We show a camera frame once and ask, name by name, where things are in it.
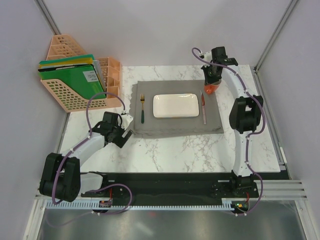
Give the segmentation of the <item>gold fork green handle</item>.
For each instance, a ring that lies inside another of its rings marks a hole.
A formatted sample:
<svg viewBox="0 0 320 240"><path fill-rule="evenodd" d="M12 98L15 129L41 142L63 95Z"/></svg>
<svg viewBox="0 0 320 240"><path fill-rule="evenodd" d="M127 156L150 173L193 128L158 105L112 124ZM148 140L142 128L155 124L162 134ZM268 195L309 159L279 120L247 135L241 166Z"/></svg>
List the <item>gold fork green handle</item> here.
<svg viewBox="0 0 320 240"><path fill-rule="evenodd" d="M145 123L145 111L144 111L144 103L145 103L145 95L143 93L140 94L140 102L141 102L141 123Z"/></svg>

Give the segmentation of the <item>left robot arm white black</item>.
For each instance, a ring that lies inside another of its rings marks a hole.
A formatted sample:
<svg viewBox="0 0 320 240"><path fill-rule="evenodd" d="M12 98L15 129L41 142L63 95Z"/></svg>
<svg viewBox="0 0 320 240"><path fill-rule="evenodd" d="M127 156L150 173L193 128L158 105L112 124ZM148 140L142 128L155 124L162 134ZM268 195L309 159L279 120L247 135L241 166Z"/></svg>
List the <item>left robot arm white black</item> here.
<svg viewBox="0 0 320 240"><path fill-rule="evenodd" d="M102 120L88 131L85 138L63 153L50 153L46 159L39 184L39 193L51 197L55 205L73 202L81 192L92 190L99 197L106 196L110 185L102 176L84 177L81 166L109 143L122 148L133 134L129 126L134 118L129 113L106 111Z"/></svg>

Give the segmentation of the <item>orange mug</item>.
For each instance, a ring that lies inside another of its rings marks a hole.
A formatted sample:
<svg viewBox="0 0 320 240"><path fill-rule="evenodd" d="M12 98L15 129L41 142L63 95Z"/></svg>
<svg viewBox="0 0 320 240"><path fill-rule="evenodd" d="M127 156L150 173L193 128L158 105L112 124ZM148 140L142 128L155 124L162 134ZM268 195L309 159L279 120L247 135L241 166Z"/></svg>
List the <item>orange mug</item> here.
<svg viewBox="0 0 320 240"><path fill-rule="evenodd" d="M204 91L206 94L211 95L213 94L220 86L221 82L215 82L212 84L205 84L204 85Z"/></svg>

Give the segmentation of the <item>white rectangular plate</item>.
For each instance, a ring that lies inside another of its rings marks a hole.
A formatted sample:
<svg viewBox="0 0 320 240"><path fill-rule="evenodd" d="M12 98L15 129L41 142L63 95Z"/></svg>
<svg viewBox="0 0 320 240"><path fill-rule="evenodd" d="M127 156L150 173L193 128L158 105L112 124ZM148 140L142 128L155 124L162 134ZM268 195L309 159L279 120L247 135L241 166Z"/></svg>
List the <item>white rectangular plate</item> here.
<svg viewBox="0 0 320 240"><path fill-rule="evenodd" d="M193 93L155 95L152 110L157 119L194 118L200 113L198 97Z"/></svg>

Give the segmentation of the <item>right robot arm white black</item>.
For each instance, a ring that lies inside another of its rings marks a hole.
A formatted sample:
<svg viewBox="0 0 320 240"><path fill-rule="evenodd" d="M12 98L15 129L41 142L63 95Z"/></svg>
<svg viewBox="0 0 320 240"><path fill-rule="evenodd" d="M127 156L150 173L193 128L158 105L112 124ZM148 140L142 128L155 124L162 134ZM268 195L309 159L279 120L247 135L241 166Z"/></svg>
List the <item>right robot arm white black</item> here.
<svg viewBox="0 0 320 240"><path fill-rule="evenodd" d="M265 117L262 111L263 97L251 93L240 75L238 62L235 58L227 56L225 47L215 47L211 51L200 53L199 58L204 63L201 69L204 73L205 92L213 93L223 80L234 98L228 119L235 136L235 161L228 184L229 191L235 197L247 193L258 196L254 193L257 185L250 166L250 147L252 136L262 133L266 126L266 122L263 121L262 129L256 131L260 121Z"/></svg>

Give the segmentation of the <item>knife pink handle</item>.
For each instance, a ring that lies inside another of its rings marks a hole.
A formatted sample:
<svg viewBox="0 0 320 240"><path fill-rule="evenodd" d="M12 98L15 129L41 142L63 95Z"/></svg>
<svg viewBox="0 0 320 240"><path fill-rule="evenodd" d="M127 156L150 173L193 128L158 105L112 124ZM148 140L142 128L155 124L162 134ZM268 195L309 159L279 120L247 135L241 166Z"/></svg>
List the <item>knife pink handle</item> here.
<svg viewBox="0 0 320 240"><path fill-rule="evenodd" d="M206 110L205 110L205 97L203 92L200 90L200 97L201 97L201 107L202 107L202 117L203 117L203 124L207 124L207 118L206 118Z"/></svg>

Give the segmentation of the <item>grey placemat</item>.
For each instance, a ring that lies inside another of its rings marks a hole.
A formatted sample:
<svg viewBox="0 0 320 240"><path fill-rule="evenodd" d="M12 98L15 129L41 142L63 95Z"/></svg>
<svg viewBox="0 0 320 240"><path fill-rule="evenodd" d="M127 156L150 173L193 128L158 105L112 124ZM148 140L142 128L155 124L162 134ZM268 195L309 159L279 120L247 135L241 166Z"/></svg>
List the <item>grey placemat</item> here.
<svg viewBox="0 0 320 240"><path fill-rule="evenodd" d="M203 93L205 100L206 125L203 114L197 117L157 119L153 115L153 98L162 94L195 94L201 101L200 91L203 80L157 80L138 81L131 88L129 114L133 117L130 128L135 134L147 138L166 138L202 134L223 134L223 123L216 95ZM142 104L140 95L144 94L144 123L141 123Z"/></svg>

